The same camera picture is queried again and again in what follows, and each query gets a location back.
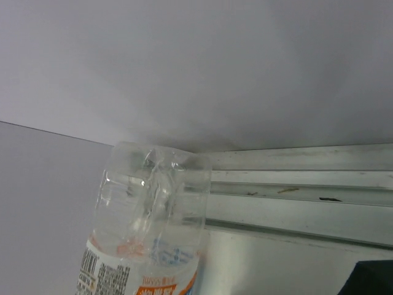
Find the white orange label plastic bottle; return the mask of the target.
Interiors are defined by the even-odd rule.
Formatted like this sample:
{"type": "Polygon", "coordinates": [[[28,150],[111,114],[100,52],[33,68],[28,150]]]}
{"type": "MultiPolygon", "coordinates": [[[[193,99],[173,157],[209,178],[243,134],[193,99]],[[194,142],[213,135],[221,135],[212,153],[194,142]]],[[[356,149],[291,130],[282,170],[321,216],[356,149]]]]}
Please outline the white orange label plastic bottle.
{"type": "Polygon", "coordinates": [[[99,188],[77,294],[193,294],[212,166],[199,154],[120,142],[99,188]]]}

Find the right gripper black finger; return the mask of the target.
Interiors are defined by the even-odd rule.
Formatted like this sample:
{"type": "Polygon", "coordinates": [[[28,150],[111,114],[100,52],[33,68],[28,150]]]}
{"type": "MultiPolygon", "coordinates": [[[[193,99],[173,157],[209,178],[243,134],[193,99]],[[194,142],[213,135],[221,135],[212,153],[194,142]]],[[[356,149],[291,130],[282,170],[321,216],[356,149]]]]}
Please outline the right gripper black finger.
{"type": "Polygon", "coordinates": [[[339,295],[392,294],[392,260],[359,261],[339,295]]]}

